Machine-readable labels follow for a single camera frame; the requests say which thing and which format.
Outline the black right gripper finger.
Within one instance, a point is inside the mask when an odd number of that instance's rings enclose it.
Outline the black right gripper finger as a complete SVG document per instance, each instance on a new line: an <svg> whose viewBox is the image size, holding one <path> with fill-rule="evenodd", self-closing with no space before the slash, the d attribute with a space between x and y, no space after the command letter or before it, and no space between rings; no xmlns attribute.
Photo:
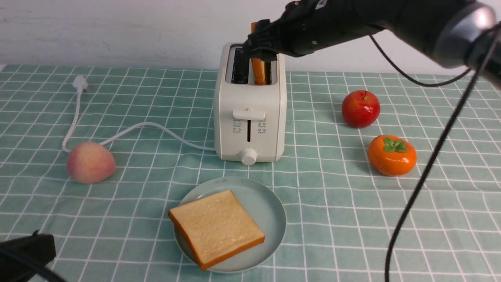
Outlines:
<svg viewBox="0 0 501 282"><path fill-rule="evenodd" d="M251 33L243 43L244 54L249 58L260 59L263 62L277 60L281 53L279 29L268 18L251 24Z"/></svg>

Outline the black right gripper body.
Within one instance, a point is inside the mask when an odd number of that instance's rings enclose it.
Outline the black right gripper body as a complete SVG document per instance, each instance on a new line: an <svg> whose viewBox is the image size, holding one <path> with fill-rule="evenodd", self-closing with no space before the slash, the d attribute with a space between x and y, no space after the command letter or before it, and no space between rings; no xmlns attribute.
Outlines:
<svg viewBox="0 0 501 282"><path fill-rule="evenodd" d="M384 0L299 0L270 25L270 56L302 57L383 30Z"/></svg>

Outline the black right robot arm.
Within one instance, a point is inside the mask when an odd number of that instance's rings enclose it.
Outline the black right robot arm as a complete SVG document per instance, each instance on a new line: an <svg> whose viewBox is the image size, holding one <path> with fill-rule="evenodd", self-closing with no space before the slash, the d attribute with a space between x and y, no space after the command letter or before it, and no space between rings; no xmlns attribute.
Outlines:
<svg viewBox="0 0 501 282"><path fill-rule="evenodd" d="M277 20L258 21L243 49L263 61L297 58L389 30L446 69L476 70L497 22L494 9L476 0L299 0Z"/></svg>

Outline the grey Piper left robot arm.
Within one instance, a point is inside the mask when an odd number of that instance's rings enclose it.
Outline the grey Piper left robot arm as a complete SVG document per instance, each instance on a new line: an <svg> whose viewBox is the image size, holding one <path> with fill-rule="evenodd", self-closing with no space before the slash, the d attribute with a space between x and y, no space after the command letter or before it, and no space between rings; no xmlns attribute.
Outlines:
<svg viewBox="0 0 501 282"><path fill-rule="evenodd" d="M0 243L0 280L28 282L38 275L47 282L65 279L47 267L57 256L54 236L36 230L29 236Z"/></svg>

